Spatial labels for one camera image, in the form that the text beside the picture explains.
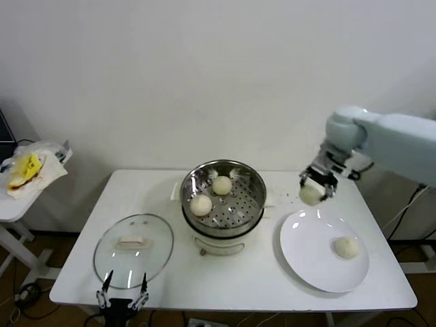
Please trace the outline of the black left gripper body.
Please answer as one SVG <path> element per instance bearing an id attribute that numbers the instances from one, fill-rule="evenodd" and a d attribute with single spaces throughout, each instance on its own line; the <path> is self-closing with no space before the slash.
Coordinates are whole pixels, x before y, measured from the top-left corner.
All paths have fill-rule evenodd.
<path id="1" fill-rule="evenodd" d="M 131 302 L 130 299 L 111 298 L 110 306 L 106 308 L 106 327 L 126 327 L 134 316 L 134 310 L 129 306 Z"/>

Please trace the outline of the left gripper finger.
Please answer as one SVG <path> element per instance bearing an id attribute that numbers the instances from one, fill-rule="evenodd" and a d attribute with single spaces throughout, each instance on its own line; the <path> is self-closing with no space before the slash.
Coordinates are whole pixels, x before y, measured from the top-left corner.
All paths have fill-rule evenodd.
<path id="1" fill-rule="evenodd" d="M 143 279 L 142 279 L 142 285 L 140 288 L 140 294 L 139 297 L 137 297 L 137 299 L 133 300 L 130 304 L 129 304 L 129 308 L 130 309 L 141 309 L 145 306 L 146 302 L 149 299 L 149 293 L 148 293 L 148 283 L 147 283 L 147 276 L 146 273 L 144 273 L 143 275 Z"/>
<path id="2" fill-rule="evenodd" d="M 96 298 L 98 301 L 98 305 L 100 309 L 107 309 L 110 307 L 110 301 L 108 297 L 108 288 L 110 286 L 110 282 L 112 279 L 113 271 L 111 270 L 104 279 L 102 288 L 100 290 L 97 290 L 96 292 Z"/>

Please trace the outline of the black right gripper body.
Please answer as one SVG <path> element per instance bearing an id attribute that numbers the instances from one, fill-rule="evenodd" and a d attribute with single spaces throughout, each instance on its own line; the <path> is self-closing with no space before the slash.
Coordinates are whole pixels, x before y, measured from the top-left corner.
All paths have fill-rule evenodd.
<path id="1" fill-rule="evenodd" d="M 323 170 L 314 165 L 305 168 L 305 179 L 310 179 L 323 187 L 336 187 L 338 184 L 337 178 L 330 170 Z"/>

